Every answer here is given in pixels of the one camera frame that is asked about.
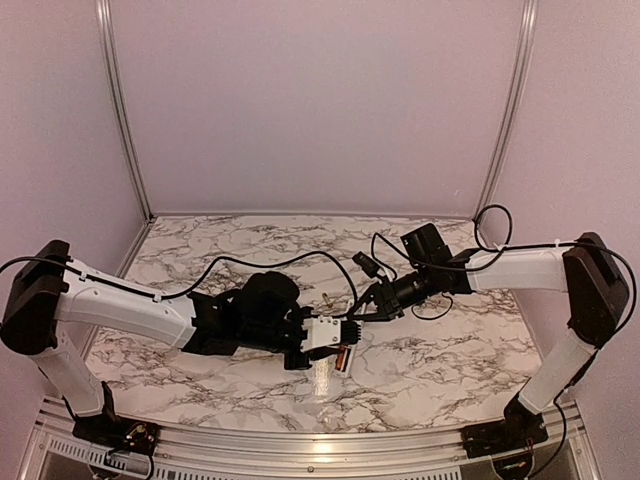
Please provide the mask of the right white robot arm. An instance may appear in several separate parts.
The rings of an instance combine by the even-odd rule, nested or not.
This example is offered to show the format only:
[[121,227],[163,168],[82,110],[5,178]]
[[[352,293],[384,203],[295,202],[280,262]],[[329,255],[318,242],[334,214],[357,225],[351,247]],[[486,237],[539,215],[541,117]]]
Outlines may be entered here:
[[[539,429],[543,411],[582,379],[635,307],[637,286],[631,268],[594,232],[574,241],[477,246],[452,254],[436,226],[428,223],[402,236],[401,242],[412,273],[371,284],[348,311],[348,319],[391,321],[435,294],[507,289],[567,296],[570,317],[565,335],[509,401],[496,424],[495,438],[506,448],[519,446]],[[375,310],[362,314],[361,305]]]

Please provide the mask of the orange AA battery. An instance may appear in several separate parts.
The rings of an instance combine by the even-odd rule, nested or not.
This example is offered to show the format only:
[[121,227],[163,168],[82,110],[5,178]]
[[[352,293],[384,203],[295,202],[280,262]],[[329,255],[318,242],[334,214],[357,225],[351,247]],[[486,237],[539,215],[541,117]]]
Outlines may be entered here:
[[347,363],[348,349],[342,347],[336,357],[335,369],[339,372],[343,372]]

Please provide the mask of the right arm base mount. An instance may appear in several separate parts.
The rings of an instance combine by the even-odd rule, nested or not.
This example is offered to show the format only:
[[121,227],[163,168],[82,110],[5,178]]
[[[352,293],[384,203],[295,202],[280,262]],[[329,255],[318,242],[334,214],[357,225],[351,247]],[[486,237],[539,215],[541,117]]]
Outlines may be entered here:
[[538,424],[522,430],[509,427],[502,420],[463,427],[461,438],[467,457],[478,458],[531,447],[547,441],[549,435],[546,428]]

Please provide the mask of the white remote control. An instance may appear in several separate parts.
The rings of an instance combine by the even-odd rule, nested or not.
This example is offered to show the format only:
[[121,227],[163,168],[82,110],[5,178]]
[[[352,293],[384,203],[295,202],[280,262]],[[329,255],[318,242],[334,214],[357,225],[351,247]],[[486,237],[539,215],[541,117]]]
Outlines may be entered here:
[[334,373],[341,378],[350,376],[351,368],[355,358],[357,345],[341,345],[339,353],[336,355]]

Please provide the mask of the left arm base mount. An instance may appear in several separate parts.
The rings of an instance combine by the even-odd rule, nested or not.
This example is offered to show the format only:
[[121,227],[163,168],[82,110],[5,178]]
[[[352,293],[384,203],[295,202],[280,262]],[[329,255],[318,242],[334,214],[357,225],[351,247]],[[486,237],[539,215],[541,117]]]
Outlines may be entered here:
[[73,436],[108,447],[115,452],[126,451],[145,456],[155,451],[160,426],[153,422],[116,416],[79,417],[74,424]]

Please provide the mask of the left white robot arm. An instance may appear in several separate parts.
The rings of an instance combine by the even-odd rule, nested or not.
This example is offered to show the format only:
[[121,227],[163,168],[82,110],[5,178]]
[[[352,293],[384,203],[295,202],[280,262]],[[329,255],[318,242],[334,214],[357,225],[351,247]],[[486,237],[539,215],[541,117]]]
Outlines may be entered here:
[[58,332],[61,322],[133,333],[201,356],[231,356],[240,347],[281,353],[288,370],[307,369],[360,336],[358,325],[300,306],[298,286],[279,272],[254,274],[241,288],[211,296],[126,283],[71,258],[68,243],[59,240],[7,264],[22,268],[1,321],[2,343],[31,358],[74,420],[106,445],[125,438],[126,423],[108,386]]

